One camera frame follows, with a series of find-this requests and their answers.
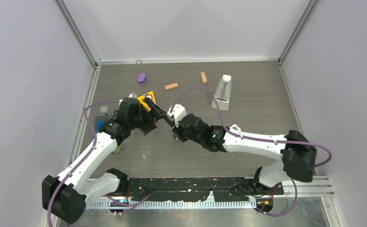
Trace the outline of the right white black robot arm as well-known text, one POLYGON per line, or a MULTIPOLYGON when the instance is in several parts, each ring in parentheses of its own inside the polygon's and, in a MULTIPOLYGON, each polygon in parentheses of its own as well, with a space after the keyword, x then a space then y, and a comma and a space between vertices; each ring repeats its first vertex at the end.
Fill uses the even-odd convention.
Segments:
POLYGON ((298 131, 289 130, 287 135, 263 135, 242 132, 232 126, 209 126, 194 114, 175 118, 164 117, 177 140, 191 140, 211 152, 244 152, 269 157, 275 162, 259 167, 254 175, 253 189, 265 194, 276 184, 287 179, 309 183, 317 150, 298 131))

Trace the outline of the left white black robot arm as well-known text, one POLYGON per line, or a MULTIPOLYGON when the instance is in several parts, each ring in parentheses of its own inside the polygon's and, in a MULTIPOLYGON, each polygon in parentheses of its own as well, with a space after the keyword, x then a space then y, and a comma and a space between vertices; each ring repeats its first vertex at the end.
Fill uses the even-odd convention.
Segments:
POLYGON ((48 175, 43 179, 42 206, 47 211, 48 226, 52 226, 52 215, 73 224, 88 204, 111 192, 117 196, 127 192, 127 176, 119 170, 110 169, 91 183, 88 178, 131 135, 132 130, 139 129, 147 135, 156 129, 158 120, 166 118, 167 113, 149 98, 145 98, 145 102, 150 110, 138 99, 126 97, 98 131, 89 123, 94 133, 89 146, 56 177, 48 175))

